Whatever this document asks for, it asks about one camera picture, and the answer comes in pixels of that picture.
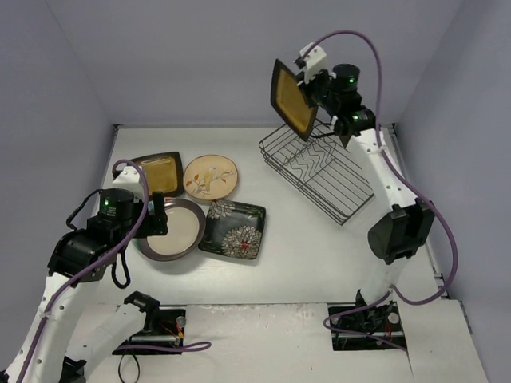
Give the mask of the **square amber plate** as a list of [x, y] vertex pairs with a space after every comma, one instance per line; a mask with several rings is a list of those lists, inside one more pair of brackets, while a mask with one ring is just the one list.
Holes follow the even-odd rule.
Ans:
[[179, 152], [162, 152], [132, 159], [143, 170], [149, 194], [162, 192], [164, 197], [178, 197], [184, 193], [184, 173]]
[[307, 103], [296, 75], [279, 59], [273, 66], [270, 101], [281, 119], [302, 141], [307, 142], [314, 129], [318, 107]]

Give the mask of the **round cream brown-rim plate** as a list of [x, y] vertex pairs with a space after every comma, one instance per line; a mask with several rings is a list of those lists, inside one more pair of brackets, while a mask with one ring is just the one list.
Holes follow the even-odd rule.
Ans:
[[168, 233], [136, 239], [134, 246], [147, 259], [171, 262], [194, 251], [202, 240], [206, 217], [203, 209], [187, 199], [166, 198]]

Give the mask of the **round bird pattern plate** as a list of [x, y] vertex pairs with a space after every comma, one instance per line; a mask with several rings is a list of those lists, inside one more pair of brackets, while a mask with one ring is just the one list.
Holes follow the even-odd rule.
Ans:
[[194, 199], [213, 201], [230, 195], [238, 184], [236, 164], [221, 155], [204, 155], [184, 170], [184, 190]]

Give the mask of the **black floral square plate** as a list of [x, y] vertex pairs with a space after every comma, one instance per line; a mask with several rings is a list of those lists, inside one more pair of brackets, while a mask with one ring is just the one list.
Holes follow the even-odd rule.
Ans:
[[265, 207], [228, 199], [213, 200], [198, 248], [232, 259], [255, 260], [263, 241]]

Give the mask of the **round red teal plate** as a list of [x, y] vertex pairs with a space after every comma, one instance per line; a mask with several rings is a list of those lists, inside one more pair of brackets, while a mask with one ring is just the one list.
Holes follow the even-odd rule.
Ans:
[[[164, 205], [167, 206], [173, 201], [172, 197], [164, 197]], [[154, 210], [154, 202], [151, 200], [148, 203], [148, 210], [153, 211]]]

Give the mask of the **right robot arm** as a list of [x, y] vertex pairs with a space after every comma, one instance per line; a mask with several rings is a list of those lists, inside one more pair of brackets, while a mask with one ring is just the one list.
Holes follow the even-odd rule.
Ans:
[[355, 323], [370, 329], [382, 319], [376, 302], [384, 302], [409, 259], [416, 255], [429, 234], [434, 213], [402, 181], [395, 162], [385, 152], [384, 137], [374, 112], [358, 93], [360, 70], [350, 64], [332, 70], [308, 68], [298, 61], [298, 86], [310, 106], [331, 117], [333, 133], [362, 169], [382, 211], [367, 234], [376, 265], [358, 291], [353, 309]]

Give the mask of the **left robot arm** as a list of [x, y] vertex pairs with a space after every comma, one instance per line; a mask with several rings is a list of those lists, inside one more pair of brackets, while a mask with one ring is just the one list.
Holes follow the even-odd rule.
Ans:
[[166, 235], [164, 195], [99, 189], [98, 213], [58, 242], [48, 263], [45, 291], [17, 357], [2, 371], [3, 382], [57, 382], [83, 308], [131, 239]]

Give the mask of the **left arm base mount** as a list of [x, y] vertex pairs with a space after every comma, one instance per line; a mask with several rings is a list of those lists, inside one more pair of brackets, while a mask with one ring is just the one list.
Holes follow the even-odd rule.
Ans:
[[150, 345], [165, 349], [184, 345], [186, 309], [184, 306], [162, 306], [153, 316], [149, 326], [121, 343], [124, 345]]

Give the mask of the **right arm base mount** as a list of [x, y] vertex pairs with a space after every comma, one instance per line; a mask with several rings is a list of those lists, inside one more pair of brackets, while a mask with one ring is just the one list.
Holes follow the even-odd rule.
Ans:
[[344, 315], [354, 305], [329, 306], [326, 321], [334, 351], [407, 350], [401, 315], [396, 302]]

